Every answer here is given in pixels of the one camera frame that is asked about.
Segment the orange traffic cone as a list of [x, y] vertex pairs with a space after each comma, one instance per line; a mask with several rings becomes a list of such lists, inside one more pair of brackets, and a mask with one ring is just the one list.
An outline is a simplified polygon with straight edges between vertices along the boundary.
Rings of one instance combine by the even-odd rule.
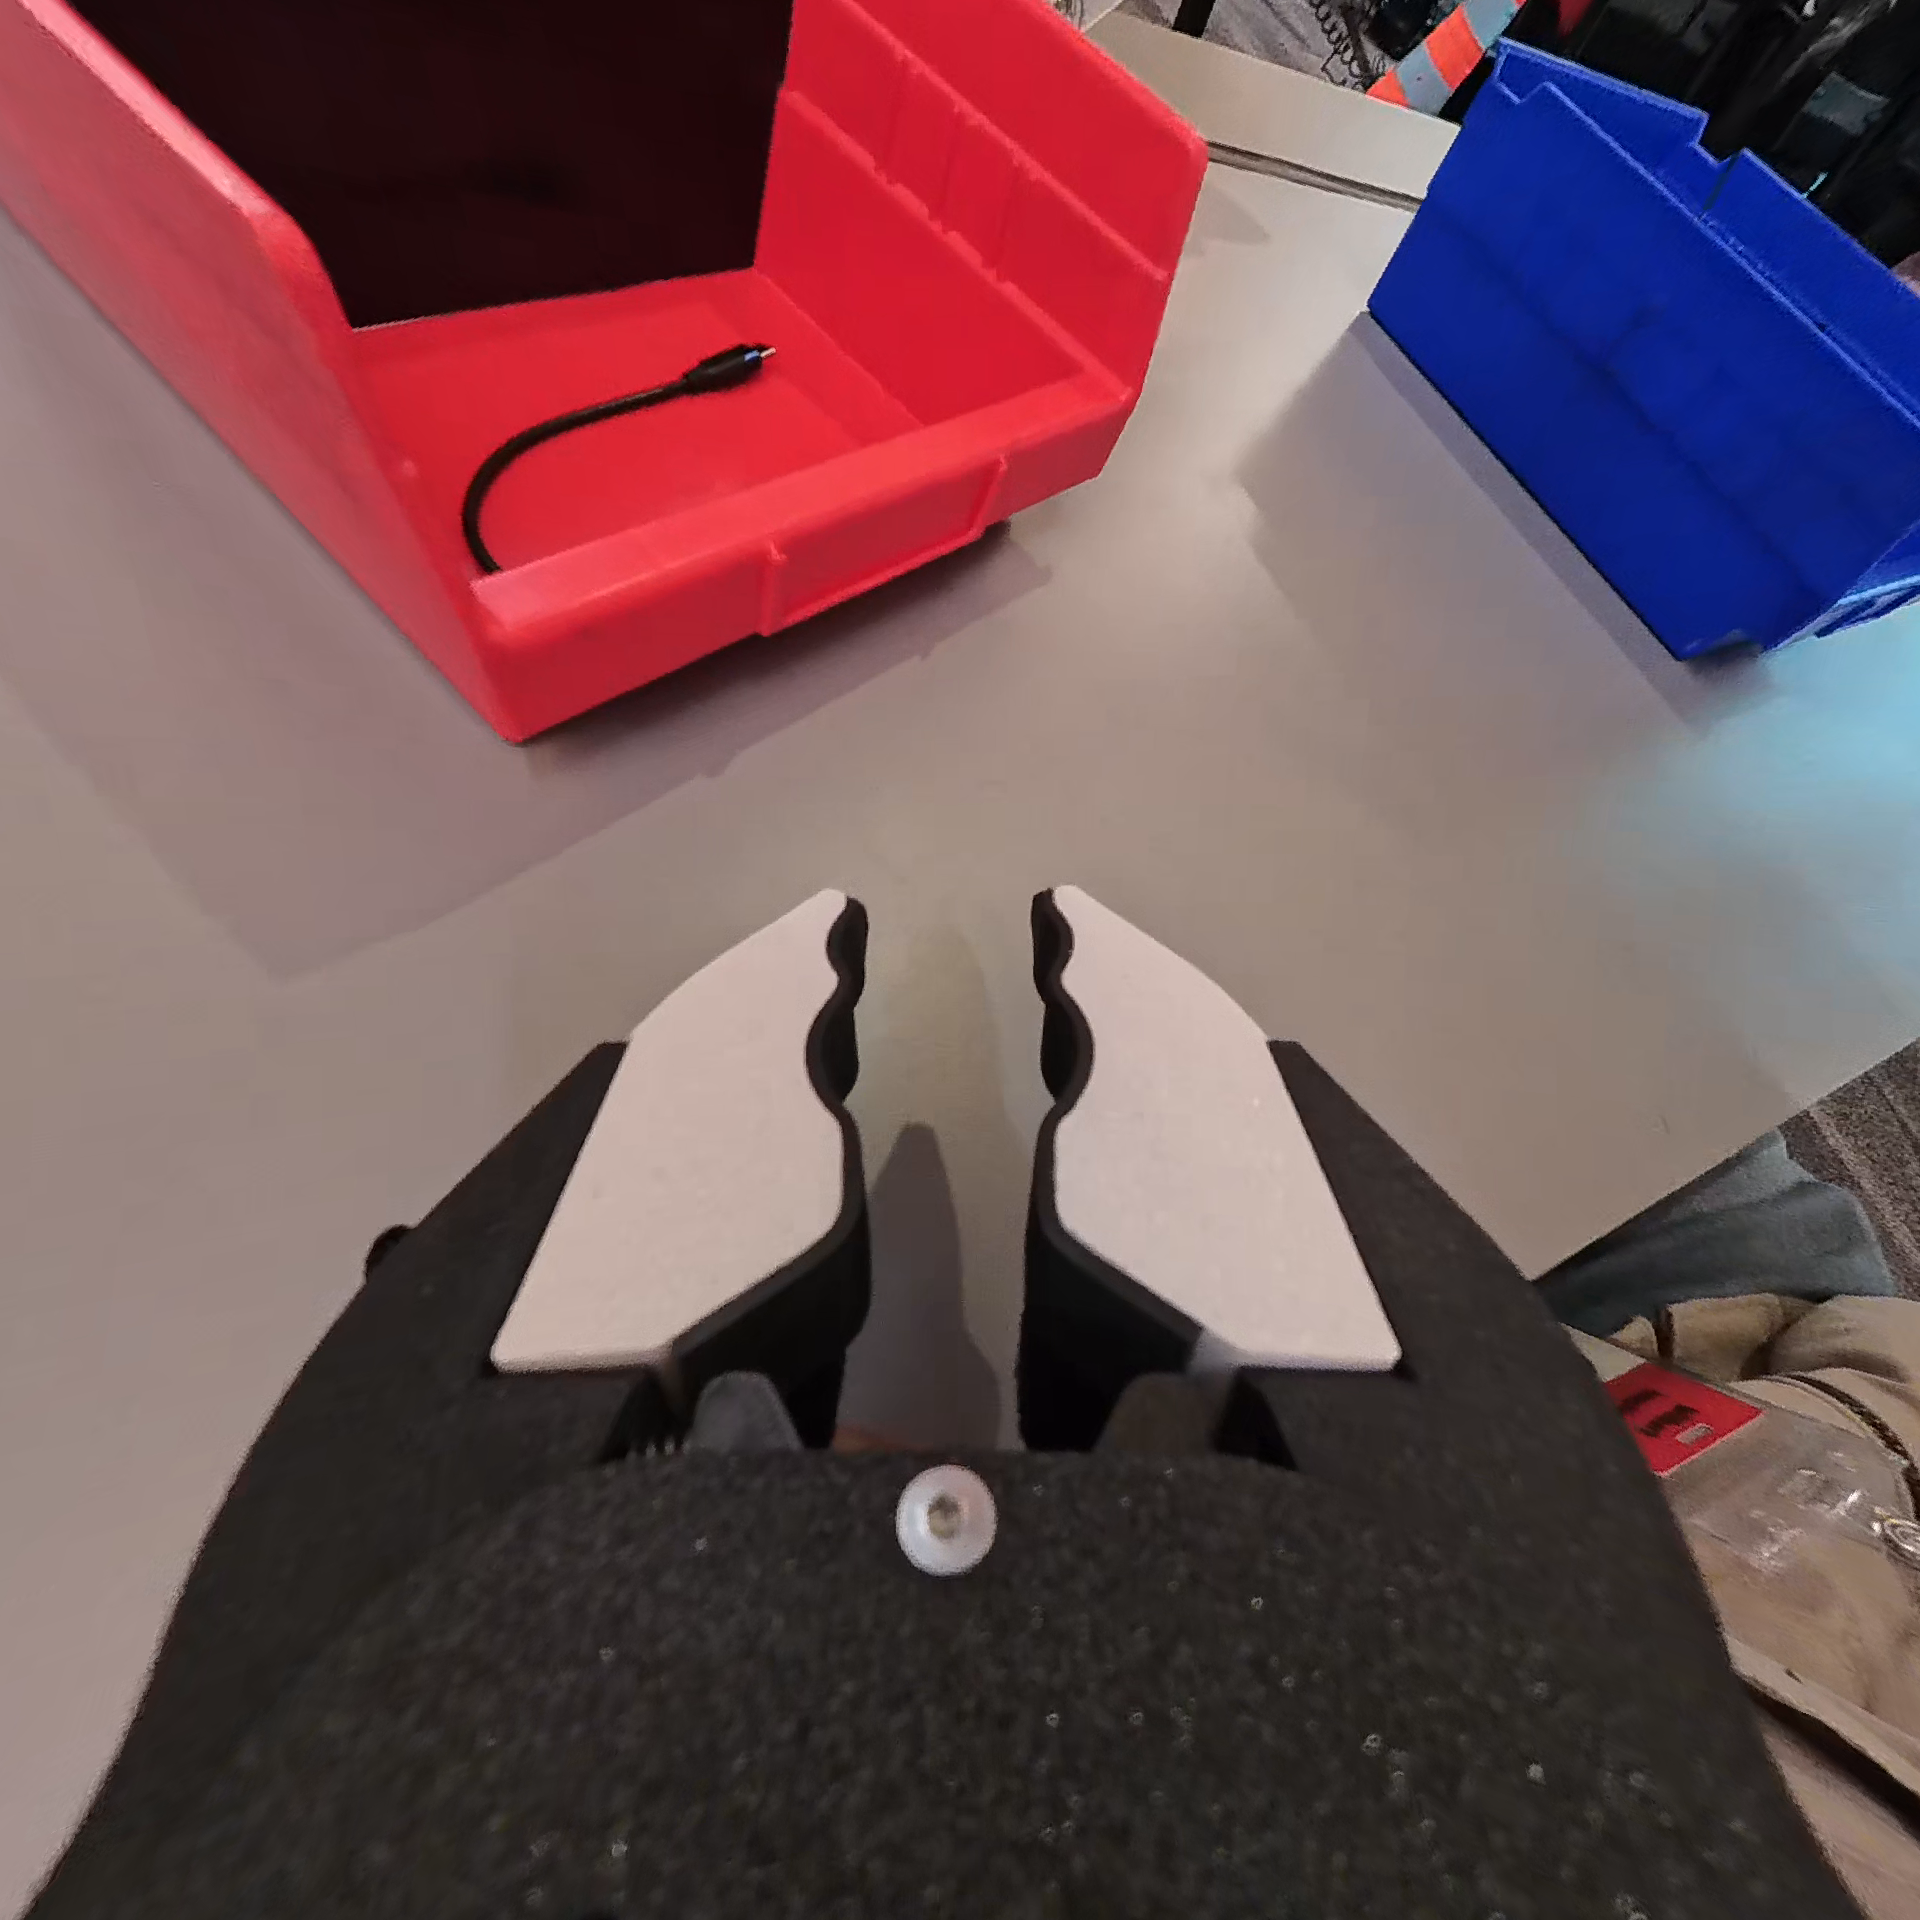
[[1365, 98], [1439, 115], [1524, 5], [1455, 5], [1413, 49], [1394, 58]]

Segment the black office chair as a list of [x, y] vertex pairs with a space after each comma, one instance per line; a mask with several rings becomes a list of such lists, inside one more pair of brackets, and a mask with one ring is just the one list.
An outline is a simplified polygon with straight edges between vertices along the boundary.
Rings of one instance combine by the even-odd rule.
[[1915, 253], [1915, 5], [1809, 5], [1725, 98], [1716, 151], [1753, 151], [1884, 266]]

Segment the red plastic bin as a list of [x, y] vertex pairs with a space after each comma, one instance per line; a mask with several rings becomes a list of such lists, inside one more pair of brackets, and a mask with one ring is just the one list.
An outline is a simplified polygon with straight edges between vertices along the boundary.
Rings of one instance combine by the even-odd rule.
[[1204, 141], [1047, 5], [793, 5], [756, 260], [353, 325], [77, 5], [3, 5], [3, 208], [505, 742], [1092, 479]]

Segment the red tag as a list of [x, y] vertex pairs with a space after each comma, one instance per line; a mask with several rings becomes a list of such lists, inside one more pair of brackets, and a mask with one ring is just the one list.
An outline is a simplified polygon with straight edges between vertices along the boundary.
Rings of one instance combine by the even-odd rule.
[[1651, 1478], [1668, 1482], [1763, 1418], [1763, 1404], [1658, 1360], [1599, 1380]]

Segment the grey desk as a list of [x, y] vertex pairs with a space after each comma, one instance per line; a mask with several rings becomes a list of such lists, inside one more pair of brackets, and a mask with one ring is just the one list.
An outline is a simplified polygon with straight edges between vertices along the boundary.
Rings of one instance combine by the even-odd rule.
[[1911, 613], [1661, 656], [1365, 320], [1402, 226], [1217, 167], [1092, 487], [534, 749], [8, 233], [3, 1737], [119, 1721], [372, 1225], [819, 882], [992, 1359], [1040, 882], [1524, 1264], [1915, 1033]]

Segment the black red-bin divider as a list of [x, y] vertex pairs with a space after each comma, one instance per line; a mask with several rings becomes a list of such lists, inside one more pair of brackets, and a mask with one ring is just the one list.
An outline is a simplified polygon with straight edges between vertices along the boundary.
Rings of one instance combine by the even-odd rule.
[[791, 5], [77, 5], [353, 325], [756, 260]]

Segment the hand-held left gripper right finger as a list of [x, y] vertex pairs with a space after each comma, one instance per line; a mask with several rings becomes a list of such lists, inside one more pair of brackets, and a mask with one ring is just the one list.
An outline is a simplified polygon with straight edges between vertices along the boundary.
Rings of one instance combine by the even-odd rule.
[[1045, 1118], [1015, 1430], [1087, 1453], [1134, 1380], [1394, 1377], [1404, 1345], [1258, 1025], [1081, 885], [1029, 899]]

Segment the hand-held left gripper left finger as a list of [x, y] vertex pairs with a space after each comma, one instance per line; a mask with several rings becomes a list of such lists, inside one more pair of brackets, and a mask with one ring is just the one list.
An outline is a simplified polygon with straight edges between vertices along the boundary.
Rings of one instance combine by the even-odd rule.
[[871, 1315], [865, 985], [866, 906], [819, 890], [632, 1027], [493, 1332], [497, 1377], [639, 1377], [670, 1413], [763, 1377], [829, 1449]]

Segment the person's trousers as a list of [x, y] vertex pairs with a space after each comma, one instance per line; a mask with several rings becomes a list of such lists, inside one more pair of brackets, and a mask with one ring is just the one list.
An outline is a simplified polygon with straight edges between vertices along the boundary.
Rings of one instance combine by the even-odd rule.
[[1538, 1293], [1560, 1323], [1613, 1337], [1687, 1303], [1897, 1300], [1900, 1286], [1861, 1202], [1809, 1176], [1769, 1131], [1599, 1234], [1541, 1273]]

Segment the blue plastic bin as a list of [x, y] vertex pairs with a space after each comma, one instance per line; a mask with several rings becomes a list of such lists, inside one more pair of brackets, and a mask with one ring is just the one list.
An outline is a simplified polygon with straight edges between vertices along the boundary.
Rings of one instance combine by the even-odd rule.
[[1701, 132], [1500, 43], [1369, 299], [1676, 662], [1915, 606], [1915, 291]]

